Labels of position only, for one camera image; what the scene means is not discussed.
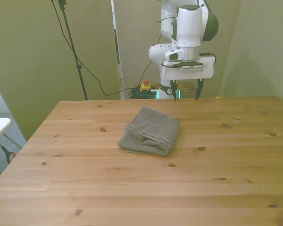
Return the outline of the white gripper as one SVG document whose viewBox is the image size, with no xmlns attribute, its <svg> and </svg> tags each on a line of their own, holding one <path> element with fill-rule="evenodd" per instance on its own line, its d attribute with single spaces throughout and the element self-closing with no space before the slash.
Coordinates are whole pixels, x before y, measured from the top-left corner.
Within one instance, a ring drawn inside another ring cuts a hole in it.
<svg viewBox="0 0 283 226">
<path fill-rule="evenodd" d="M 212 78 L 214 75 L 215 57 L 213 55 L 201 56 L 198 61 L 165 61 L 161 64 L 161 77 L 163 79 L 198 79 L 195 100 L 198 101 L 204 79 Z M 176 80 L 170 81 L 170 88 L 175 102 L 177 101 L 176 91 L 178 84 Z"/>
</svg>

